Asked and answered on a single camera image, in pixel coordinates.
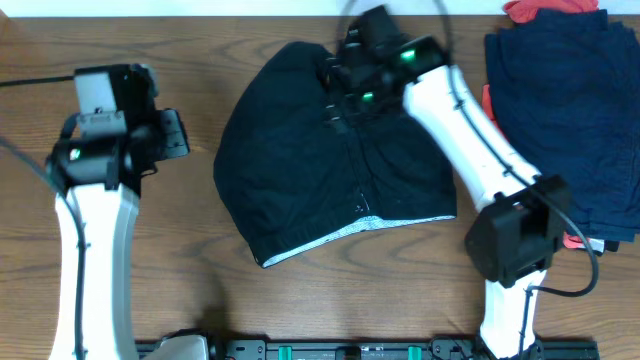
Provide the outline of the black shorts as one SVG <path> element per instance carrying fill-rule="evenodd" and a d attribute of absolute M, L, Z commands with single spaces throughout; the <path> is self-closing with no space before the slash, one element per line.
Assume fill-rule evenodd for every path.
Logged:
<path fill-rule="evenodd" d="M 401 106 L 347 109 L 330 53 L 292 42 L 238 100 L 213 163 L 219 196 L 267 268 L 364 231 L 457 215 L 452 168 Z"/>

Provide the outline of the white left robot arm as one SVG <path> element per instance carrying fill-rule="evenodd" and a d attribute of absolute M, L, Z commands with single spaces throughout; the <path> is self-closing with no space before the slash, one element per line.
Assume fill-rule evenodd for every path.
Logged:
<path fill-rule="evenodd" d="M 178 112 L 159 109 L 146 64 L 78 69 L 79 111 L 46 160 L 56 187 L 61 282 L 53 359 L 135 359 L 131 248 L 142 180 L 190 148 Z"/>

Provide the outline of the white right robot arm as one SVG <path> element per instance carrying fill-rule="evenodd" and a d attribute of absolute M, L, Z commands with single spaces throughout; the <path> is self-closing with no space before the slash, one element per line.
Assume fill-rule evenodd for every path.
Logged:
<path fill-rule="evenodd" d="M 335 74 L 356 108 L 374 114 L 400 104 L 433 138 L 477 211 L 464 245 L 485 280 L 479 355 L 561 358 L 537 338 L 537 298 L 560 250 L 569 189 L 530 164 L 490 122 L 453 61 L 453 45 L 410 38 L 383 5 L 351 22 Z"/>

